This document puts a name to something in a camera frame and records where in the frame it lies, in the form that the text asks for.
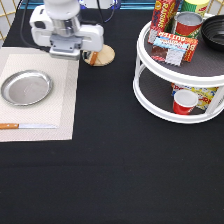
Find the food box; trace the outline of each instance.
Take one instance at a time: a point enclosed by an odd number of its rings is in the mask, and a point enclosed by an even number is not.
[[[152,15],[152,22],[149,31],[148,43],[153,44],[157,32],[164,31],[166,25],[174,14],[176,0],[157,0]]]
[[[181,90],[181,89],[187,89],[190,90],[194,93],[198,94],[198,105],[196,107],[206,110],[209,106],[209,104],[212,101],[212,98],[216,94],[218,87],[213,87],[213,88],[196,88],[196,87],[189,87],[189,86],[184,86],[184,85],[179,85],[179,84],[172,84],[173,91],[172,91],[172,96],[174,94]]]
[[[196,47],[198,45],[198,40],[192,39],[192,38],[187,38],[187,37],[182,37],[182,36],[178,36],[178,35],[174,35],[174,34],[170,34],[170,33],[165,33],[165,32],[159,32],[158,36],[165,37],[165,38],[167,37],[171,40],[177,40],[177,41],[181,41],[183,43],[188,44],[189,46],[188,46],[187,52],[184,56],[184,61],[191,62],[194,52],[196,50]]]
[[[151,58],[156,61],[180,66],[188,44],[168,37],[157,37],[154,41]]]

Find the knife handle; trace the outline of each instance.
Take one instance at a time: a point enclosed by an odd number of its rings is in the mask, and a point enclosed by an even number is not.
[[[19,124],[0,124],[0,129],[18,129]]]

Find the knife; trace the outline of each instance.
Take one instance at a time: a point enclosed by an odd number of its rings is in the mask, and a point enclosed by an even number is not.
[[[52,129],[57,128],[51,124],[0,124],[0,129]]]

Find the white paper mat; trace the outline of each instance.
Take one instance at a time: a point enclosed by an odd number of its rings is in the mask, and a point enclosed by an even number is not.
[[[28,69],[47,73],[53,80],[52,92],[43,101],[30,106],[13,106],[0,98],[0,123],[44,123],[57,129],[0,130],[0,141],[40,141],[72,139],[77,61],[51,58],[36,49],[0,50],[0,85],[12,74]]]

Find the silver plate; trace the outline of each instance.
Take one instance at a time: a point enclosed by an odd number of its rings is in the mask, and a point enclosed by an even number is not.
[[[44,99],[51,91],[51,78],[41,71],[18,72],[5,80],[1,87],[2,97],[16,106],[27,106]]]

